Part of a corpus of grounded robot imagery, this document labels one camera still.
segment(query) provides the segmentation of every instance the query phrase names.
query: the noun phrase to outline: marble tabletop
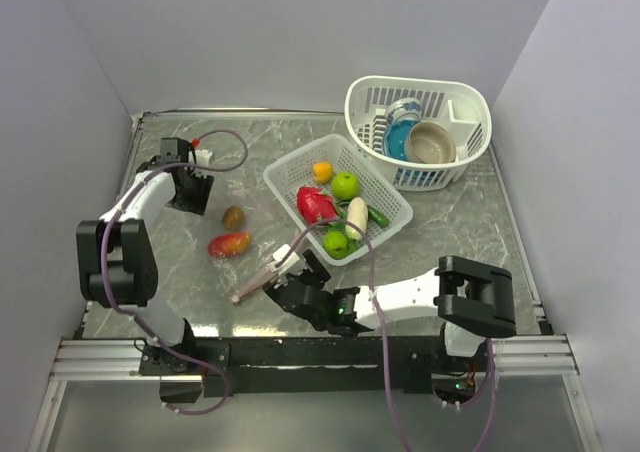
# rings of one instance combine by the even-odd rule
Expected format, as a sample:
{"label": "marble tabletop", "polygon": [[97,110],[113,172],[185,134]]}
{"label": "marble tabletop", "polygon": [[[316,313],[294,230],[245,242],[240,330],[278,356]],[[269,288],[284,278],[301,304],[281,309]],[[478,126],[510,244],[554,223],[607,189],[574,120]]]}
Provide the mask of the marble tabletop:
{"label": "marble tabletop", "polygon": [[[151,234],[159,271],[158,294],[186,317],[198,336],[323,336],[305,321],[284,313],[263,292],[240,305],[229,298],[271,253],[291,241],[298,230],[262,179],[264,168],[297,147],[329,133],[348,135],[340,115],[182,114],[145,115],[132,143],[125,183],[140,163],[158,153],[162,137],[192,139],[212,129],[240,132],[249,145],[249,159],[240,169],[215,174],[204,216],[164,208]],[[216,165],[238,160],[241,148],[226,134],[211,136],[201,147],[212,150]],[[518,253],[505,200],[489,153],[473,162],[455,183],[435,192],[403,192],[413,207],[413,221],[377,249],[376,282],[404,280],[437,266],[442,255],[460,255],[504,267],[513,274],[518,334],[539,334],[532,296]],[[209,241],[222,233],[223,212],[230,205],[247,214],[253,234],[249,251],[232,259],[211,258]],[[341,268],[327,267],[332,287],[363,285],[366,256]],[[395,335],[431,335],[439,318],[400,321]],[[84,327],[85,338],[138,337],[135,324],[94,304]]]}

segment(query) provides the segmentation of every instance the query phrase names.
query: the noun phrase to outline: white wall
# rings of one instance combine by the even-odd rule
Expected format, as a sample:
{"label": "white wall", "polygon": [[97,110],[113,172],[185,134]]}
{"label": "white wall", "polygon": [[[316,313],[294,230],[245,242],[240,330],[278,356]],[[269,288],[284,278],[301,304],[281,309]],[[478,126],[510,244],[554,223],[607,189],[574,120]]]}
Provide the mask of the white wall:
{"label": "white wall", "polygon": [[638,450],[640,3],[551,0],[493,108],[545,307],[607,451]]}
{"label": "white wall", "polygon": [[462,80],[492,103],[548,0],[65,0],[130,113],[341,111],[369,74]]}
{"label": "white wall", "polygon": [[0,448],[24,450],[81,318],[75,227],[112,203],[130,119],[61,0],[0,0]]}

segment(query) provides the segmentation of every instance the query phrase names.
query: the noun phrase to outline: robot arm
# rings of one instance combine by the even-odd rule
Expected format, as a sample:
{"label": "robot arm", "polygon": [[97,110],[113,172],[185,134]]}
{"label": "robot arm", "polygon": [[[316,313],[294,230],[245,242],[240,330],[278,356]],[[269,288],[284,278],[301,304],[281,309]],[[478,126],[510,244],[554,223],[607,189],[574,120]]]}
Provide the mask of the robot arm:
{"label": "robot arm", "polygon": [[[283,246],[278,252],[284,255],[287,250]],[[296,254],[292,257],[299,260]],[[281,270],[265,286],[267,295],[283,310],[309,321],[316,330],[347,337],[380,326],[368,286],[337,289],[331,294],[323,290],[330,279],[326,269],[310,251],[304,258],[302,272]],[[292,267],[291,261],[283,264],[287,267]],[[472,357],[486,338],[516,334],[511,274],[481,262],[441,257],[438,268],[376,287],[375,294],[386,323],[429,316],[445,319],[444,345],[450,356]]]}
{"label": "robot arm", "polygon": [[209,165],[210,158],[210,152],[196,151],[186,140],[162,139],[160,154],[140,166],[134,183],[115,207],[97,221],[81,222],[76,231],[82,295],[108,308],[100,270],[102,234],[106,223],[121,209],[128,196],[140,183],[146,184],[118,219],[110,236],[109,251],[119,249],[120,257],[109,258],[109,279],[119,307],[135,312],[158,338],[170,346],[181,344],[185,333],[190,335],[190,327],[161,297],[155,296],[158,269],[148,231],[166,205],[203,215],[213,177],[199,176],[193,170],[177,168],[160,173],[149,181],[147,178],[153,170],[166,164],[196,161],[201,165]]}

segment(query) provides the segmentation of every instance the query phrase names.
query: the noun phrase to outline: orange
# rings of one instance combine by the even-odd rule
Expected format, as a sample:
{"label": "orange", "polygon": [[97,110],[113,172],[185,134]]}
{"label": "orange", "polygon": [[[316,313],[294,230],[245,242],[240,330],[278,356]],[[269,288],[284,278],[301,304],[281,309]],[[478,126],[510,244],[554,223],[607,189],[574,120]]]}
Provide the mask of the orange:
{"label": "orange", "polygon": [[313,166],[313,180],[318,184],[326,184],[333,177],[333,167],[329,162],[318,162]]}

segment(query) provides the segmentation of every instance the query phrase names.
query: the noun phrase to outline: beige bowl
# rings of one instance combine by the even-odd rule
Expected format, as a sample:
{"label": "beige bowl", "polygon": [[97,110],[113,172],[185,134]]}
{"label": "beige bowl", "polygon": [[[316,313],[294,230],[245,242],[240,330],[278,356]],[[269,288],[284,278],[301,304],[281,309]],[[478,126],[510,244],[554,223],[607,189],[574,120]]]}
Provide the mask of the beige bowl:
{"label": "beige bowl", "polygon": [[456,160],[456,144],[438,124],[420,122],[411,128],[404,153],[411,162],[448,164]]}

